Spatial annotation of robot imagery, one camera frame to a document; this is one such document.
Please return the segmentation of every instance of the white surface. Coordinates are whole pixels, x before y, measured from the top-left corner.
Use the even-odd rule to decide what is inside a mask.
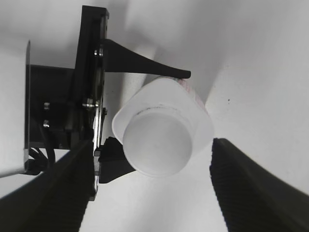
[[[128,124],[123,148],[129,163],[150,177],[178,173],[188,163],[193,150],[190,124],[173,109],[144,109]]]
[[[25,171],[26,53],[28,40],[0,35],[0,177]]]
[[[156,60],[192,70],[203,99],[216,79],[207,102],[216,136],[309,193],[309,1],[5,0],[0,30],[30,36],[37,64],[73,67],[82,4],[109,8],[109,38],[133,50],[142,44]],[[122,102],[122,80],[106,79],[105,135]],[[132,173],[99,186],[81,231],[225,232],[210,150],[170,178]],[[0,191],[24,181],[0,179]]]

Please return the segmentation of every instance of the black metal bracket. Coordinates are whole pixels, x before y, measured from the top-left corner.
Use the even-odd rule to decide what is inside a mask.
[[[161,76],[170,76],[179,79],[188,79],[191,72],[187,70],[175,69],[170,66],[160,64],[151,59],[143,57],[131,50],[117,44],[116,42],[104,39],[104,70],[115,73],[146,73]]]
[[[107,39],[108,18],[106,8],[83,6],[75,69],[31,66],[30,147],[44,148],[38,123],[49,132],[54,149],[71,150],[81,141],[93,139],[94,151],[89,155],[94,156],[95,183],[98,178],[100,183],[107,183],[134,171],[121,144],[110,138],[100,146],[105,73],[145,73],[179,79],[191,75],[190,71],[160,64]],[[40,121],[33,114],[34,108],[39,109]]]

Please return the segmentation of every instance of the white background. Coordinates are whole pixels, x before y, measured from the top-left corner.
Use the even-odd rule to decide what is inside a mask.
[[[309,1],[3,0],[0,33],[30,38],[32,63],[73,68],[83,4],[109,9],[109,38],[191,70],[216,136],[309,193]],[[112,135],[113,115],[144,80],[106,76],[104,136]],[[209,146],[170,178],[132,173],[100,185],[81,231],[225,232],[210,160]],[[0,179],[1,196],[30,179]]]

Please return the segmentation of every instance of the white plastic cup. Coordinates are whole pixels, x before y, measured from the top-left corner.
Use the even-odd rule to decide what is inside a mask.
[[[124,153],[136,170],[166,177],[183,169],[192,155],[190,124],[171,108],[148,108],[133,116],[123,137]]]

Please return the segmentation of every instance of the screw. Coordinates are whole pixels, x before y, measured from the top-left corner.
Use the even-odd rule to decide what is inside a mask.
[[[49,102],[45,102],[44,103],[44,110],[49,110],[49,106],[50,106],[50,103]]]
[[[93,100],[88,98],[87,101],[82,104],[82,106],[85,108],[95,108],[98,107],[98,101],[95,104],[93,104]]]
[[[49,121],[48,120],[44,120],[43,127],[49,128]]]
[[[99,55],[100,57],[103,57],[103,48],[100,48],[99,51],[94,51],[95,56]]]
[[[103,57],[103,48],[100,48],[100,49],[99,49],[99,56],[100,56],[100,57]]]

